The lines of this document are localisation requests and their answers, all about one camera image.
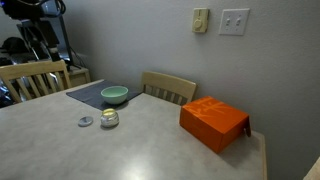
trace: orange cardboard box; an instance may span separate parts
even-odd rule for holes
[[[251,136],[249,115],[210,96],[181,107],[180,125],[219,153],[239,135]]]

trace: placemat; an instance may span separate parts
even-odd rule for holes
[[[110,86],[119,86],[119,85],[116,83],[104,80],[102,82],[93,84],[91,86],[88,86],[79,90],[67,92],[66,94],[74,99],[77,99],[83,103],[86,103],[102,111],[108,108],[116,109],[117,107],[127,103],[129,100],[141,94],[140,91],[127,87],[129,92],[128,92],[128,97],[126,101],[118,105],[108,104],[104,101],[103,97],[101,96],[101,91]]]

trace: wooden chair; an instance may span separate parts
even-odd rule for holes
[[[67,88],[71,88],[68,71],[63,60],[0,67],[0,79],[8,88],[15,102],[22,102],[22,95],[25,96],[26,100],[30,100],[34,96],[41,97],[64,90],[65,87],[60,73],[63,74]]]
[[[178,105],[191,102],[196,88],[196,83],[179,77],[157,72],[143,72],[142,74],[142,90],[144,93]]]

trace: green bowl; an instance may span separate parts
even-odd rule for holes
[[[101,96],[108,104],[120,104],[127,99],[128,91],[124,86],[111,86],[102,90]]]

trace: small jar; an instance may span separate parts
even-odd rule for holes
[[[119,116],[118,113],[112,109],[106,109],[102,111],[101,115],[101,126],[103,127],[112,127],[119,124]]]

